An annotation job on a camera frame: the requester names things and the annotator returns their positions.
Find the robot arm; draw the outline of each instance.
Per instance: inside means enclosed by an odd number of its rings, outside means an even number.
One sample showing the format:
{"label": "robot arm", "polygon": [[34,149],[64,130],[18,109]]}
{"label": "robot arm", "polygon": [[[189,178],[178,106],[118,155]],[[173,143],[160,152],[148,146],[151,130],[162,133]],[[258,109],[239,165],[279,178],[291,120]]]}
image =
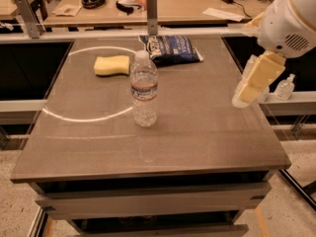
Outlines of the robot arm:
{"label": "robot arm", "polygon": [[233,105],[245,108],[284,71],[287,58],[302,56],[316,46],[316,0],[275,0],[251,24],[266,51],[256,59],[236,89]]}

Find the bottle label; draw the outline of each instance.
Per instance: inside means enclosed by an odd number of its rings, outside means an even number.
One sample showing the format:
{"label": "bottle label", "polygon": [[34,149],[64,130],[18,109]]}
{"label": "bottle label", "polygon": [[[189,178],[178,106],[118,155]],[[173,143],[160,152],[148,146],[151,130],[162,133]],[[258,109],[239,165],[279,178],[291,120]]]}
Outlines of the bottle label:
{"label": "bottle label", "polygon": [[131,85],[131,95],[138,101],[151,101],[157,97],[158,84],[151,87],[137,87]]}

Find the floor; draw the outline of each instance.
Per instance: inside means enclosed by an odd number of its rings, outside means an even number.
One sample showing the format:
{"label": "floor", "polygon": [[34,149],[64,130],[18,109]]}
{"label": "floor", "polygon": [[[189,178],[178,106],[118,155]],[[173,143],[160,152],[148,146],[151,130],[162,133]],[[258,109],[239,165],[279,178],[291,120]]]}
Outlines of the floor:
{"label": "floor", "polygon": [[[292,166],[288,170],[305,186],[316,181],[316,132],[311,127],[301,139],[280,137],[280,143],[289,155]],[[10,143],[19,141],[11,136]],[[36,193],[25,184],[14,185],[10,174],[21,154],[16,145],[0,149],[0,237],[26,237],[33,227],[39,207]],[[271,178],[272,190],[256,209],[247,209],[235,222],[247,224],[245,237],[314,237],[316,212],[276,172]],[[64,237],[77,232],[65,221],[50,220],[43,236]]]}

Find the yellow sponge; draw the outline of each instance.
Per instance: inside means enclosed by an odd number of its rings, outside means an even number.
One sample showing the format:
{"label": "yellow sponge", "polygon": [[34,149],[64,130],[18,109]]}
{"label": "yellow sponge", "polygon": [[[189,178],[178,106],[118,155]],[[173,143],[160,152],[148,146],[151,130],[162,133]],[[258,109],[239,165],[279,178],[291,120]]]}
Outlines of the yellow sponge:
{"label": "yellow sponge", "polygon": [[109,76],[115,74],[129,74],[129,56],[116,55],[111,57],[97,57],[94,66],[95,74]]}

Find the metal post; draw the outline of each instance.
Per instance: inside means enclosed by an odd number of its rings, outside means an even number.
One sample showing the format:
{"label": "metal post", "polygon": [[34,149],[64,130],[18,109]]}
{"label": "metal post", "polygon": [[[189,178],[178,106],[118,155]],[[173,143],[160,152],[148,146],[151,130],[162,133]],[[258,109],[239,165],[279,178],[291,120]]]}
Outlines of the metal post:
{"label": "metal post", "polygon": [[147,4],[147,27],[150,36],[158,34],[157,26],[157,0],[146,0]]}
{"label": "metal post", "polygon": [[30,38],[38,39],[44,29],[38,17],[33,12],[28,0],[14,0],[23,18]]}

